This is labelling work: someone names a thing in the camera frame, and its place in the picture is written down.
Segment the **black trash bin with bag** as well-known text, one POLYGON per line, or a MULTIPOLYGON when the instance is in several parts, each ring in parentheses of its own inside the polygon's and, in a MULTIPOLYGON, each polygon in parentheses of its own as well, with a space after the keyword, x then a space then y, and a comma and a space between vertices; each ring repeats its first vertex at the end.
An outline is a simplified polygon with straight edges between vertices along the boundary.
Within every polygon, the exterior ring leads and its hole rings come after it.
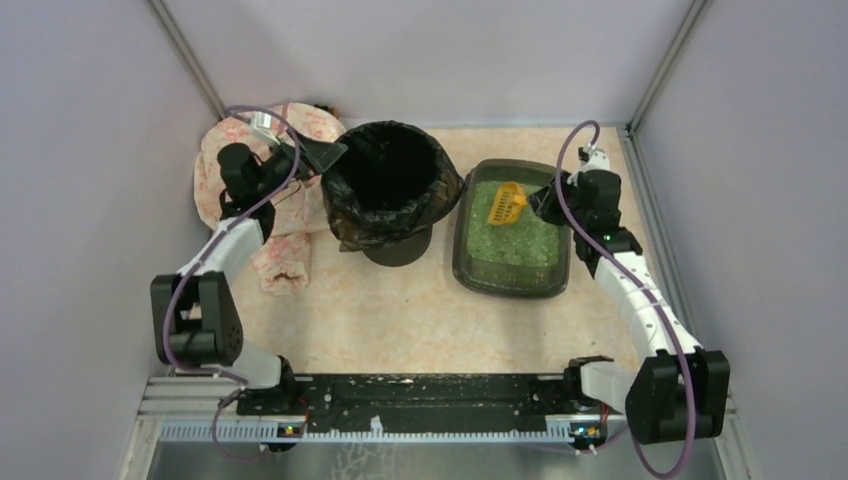
POLYGON ((342 152, 320 185, 338 250, 384 267, 419 260, 434 225, 465 190, 445 147, 425 130, 393 120, 362 124, 332 145, 342 152))

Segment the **yellow litter scoop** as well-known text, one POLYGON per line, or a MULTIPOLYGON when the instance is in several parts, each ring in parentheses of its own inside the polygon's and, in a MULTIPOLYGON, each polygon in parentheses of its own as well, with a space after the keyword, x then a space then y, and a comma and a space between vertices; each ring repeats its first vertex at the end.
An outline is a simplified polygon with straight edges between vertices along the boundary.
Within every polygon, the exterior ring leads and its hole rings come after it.
POLYGON ((528 204, 525 189, 520 183, 502 183, 495 191, 487 222, 493 226, 513 225, 519 221, 528 204))

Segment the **dark grey litter box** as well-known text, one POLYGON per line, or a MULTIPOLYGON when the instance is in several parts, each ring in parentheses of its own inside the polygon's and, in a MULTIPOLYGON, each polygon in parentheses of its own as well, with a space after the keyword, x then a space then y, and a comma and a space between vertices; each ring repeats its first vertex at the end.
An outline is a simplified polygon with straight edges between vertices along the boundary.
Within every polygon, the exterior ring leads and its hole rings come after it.
POLYGON ((464 287, 508 298, 544 299, 560 295, 569 280, 570 230, 522 210, 511 225, 488 223, 499 186, 518 183, 527 194, 551 180, 555 168, 538 162, 487 159, 466 177, 458 205, 452 271, 464 287))

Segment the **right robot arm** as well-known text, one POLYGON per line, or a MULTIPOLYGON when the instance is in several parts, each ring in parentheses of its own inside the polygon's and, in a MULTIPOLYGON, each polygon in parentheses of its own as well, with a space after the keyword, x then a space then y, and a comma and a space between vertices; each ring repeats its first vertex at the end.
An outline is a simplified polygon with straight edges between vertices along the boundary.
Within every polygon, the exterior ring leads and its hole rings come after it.
POLYGON ((554 175, 529 205, 546 223, 573 232, 575 252, 610 296, 641 365, 632 372, 605 356, 573 359, 566 388, 580 401, 624 414, 641 445, 714 438, 724 426, 730 364, 677 319, 649 272, 636 236, 620 223, 621 178, 593 170, 570 184, 554 175))

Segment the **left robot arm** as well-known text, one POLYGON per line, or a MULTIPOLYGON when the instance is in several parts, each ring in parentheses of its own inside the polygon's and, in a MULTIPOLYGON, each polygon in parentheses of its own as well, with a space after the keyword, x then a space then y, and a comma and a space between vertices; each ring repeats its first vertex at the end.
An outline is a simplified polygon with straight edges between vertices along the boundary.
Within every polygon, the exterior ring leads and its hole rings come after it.
POLYGON ((266 160, 244 143, 219 151, 224 189, 218 226, 192 260, 150 285, 159 359, 187 373, 235 381, 235 398, 250 401, 249 414, 264 412, 262 400, 289 412, 300 389, 287 359, 245 339, 231 283, 271 237, 273 197, 295 180, 325 173, 347 150, 338 142, 290 137, 291 144, 279 142, 266 160))

